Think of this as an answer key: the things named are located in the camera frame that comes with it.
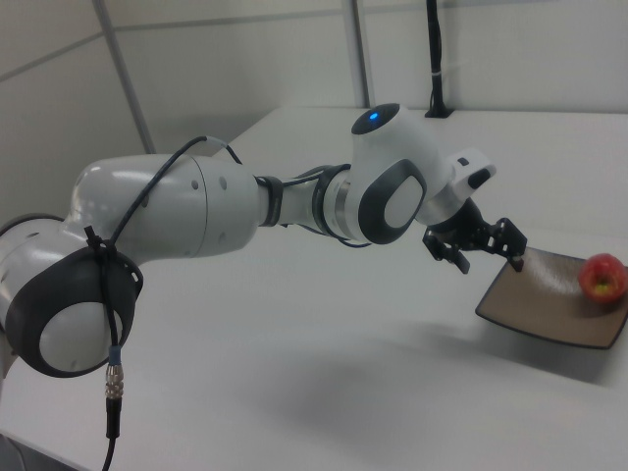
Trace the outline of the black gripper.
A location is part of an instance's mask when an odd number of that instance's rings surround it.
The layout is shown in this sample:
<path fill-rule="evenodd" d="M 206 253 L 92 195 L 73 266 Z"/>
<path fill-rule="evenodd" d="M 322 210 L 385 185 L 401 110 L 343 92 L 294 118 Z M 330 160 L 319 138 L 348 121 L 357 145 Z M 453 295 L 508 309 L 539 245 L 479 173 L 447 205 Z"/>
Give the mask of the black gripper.
<path fill-rule="evenodd" d="M 527 237 L 507 218 L 489 224 L 468 198 L 451 218 L 429 226 L 423 242 L 435 260 L 452 261 L 462 274 L 470 269 L 463 251 L 474 250 L 504 257 L 516 272 L 521 272 Z"/>

